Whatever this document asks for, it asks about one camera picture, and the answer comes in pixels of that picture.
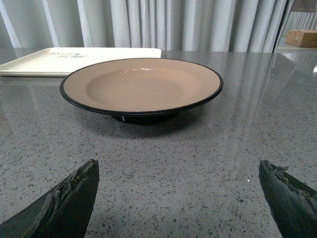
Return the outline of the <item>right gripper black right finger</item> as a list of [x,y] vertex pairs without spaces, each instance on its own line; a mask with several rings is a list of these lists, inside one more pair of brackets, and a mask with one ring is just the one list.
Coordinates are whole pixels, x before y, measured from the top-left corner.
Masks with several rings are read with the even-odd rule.
[[259,179],[277,227],[284,238],[317,236],[317,192],[286,173],[286,168],[261,160]]

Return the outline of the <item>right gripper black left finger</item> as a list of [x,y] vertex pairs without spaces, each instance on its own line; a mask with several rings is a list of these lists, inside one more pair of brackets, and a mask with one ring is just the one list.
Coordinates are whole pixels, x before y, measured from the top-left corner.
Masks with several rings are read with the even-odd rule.
[[82,238],[99,185],[99,164],[89,160],[0,226],[2,238]]

